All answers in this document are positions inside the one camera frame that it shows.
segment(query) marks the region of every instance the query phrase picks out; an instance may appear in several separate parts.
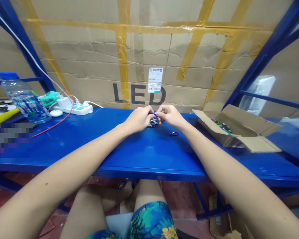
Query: white power strip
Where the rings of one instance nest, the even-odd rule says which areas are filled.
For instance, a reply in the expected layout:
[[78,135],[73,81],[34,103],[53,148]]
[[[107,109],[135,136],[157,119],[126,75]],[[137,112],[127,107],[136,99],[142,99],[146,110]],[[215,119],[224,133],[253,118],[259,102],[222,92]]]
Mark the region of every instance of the white power strip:
[[[72,109],[72,106],[62,109],[59,105],[55,105],[52,106],[53,110],[61,110],[62,112],[65,113],[69,113]],[[72,114],[75,115],[87,115],[88,113],[92,113],[93,112],[93,106],[88,105],[88,106],[83,106],[83,104],[81,104],[80,106],[74,105],[73,110],[72,110]]]

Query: blue floral shorts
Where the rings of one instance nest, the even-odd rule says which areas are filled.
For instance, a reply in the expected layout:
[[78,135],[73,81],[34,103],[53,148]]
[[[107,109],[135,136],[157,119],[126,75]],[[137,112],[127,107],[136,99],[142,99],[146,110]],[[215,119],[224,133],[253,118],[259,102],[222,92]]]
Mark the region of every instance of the blue floral shorts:
[[[150,202],[140,207],[131,221],[130,239],[160,238],[178,239],[176,227],[167,203]],[[98,231],[88,239],[121,239],[111,231]]]

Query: blue table surface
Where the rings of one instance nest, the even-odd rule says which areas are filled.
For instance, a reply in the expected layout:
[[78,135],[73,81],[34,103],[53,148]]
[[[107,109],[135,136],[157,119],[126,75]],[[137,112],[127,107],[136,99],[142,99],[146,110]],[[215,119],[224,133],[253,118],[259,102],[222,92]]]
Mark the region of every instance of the blue table surface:
[[289,123],[281,123],[280,119],[269,120],[284,127],[267,138],[279,148],[299,159],[299,129]]
[[[113,129],[129,116],[131,110],[94,108],[84,116],[71,114],[55,128],[0,153],[0,170],[40,172],[60,158]],[[34,134],[60,122],[66,114],[39,125]],[[299,185],[299,168],[276,153],[250,153],[247,149],[223,148],[197,122],[195,114],[182,114],[269,186]],[[206,172],[184,135],[171,137],[175,129],[167,124],[133,134],[116,147],[95,173],[100,176],[208,181]]]

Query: open cardboard box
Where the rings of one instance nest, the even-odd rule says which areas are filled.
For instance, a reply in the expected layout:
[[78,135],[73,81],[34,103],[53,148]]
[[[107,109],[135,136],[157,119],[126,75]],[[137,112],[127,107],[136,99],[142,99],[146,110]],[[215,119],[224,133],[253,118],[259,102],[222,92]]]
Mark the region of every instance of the open cardboard box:
[[260,116],[250,114],[233,105],[227,105],[214,120],[225,123],[234,134],[227,134],[215,124],[204,112],[193,110],[199,117],[198,122],[221,143],[228,148],[247,148],[251,152],[282,151],[265,138],[283,126],[270,122]]

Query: bottle cap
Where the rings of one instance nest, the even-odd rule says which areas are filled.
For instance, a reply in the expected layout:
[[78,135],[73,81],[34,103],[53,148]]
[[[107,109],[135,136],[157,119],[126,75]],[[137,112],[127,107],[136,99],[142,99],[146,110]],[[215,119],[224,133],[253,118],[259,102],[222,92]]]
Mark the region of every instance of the bottle cap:
[[0,78],[2,80],[20,79],[17,73],[15,72],[0,72]]

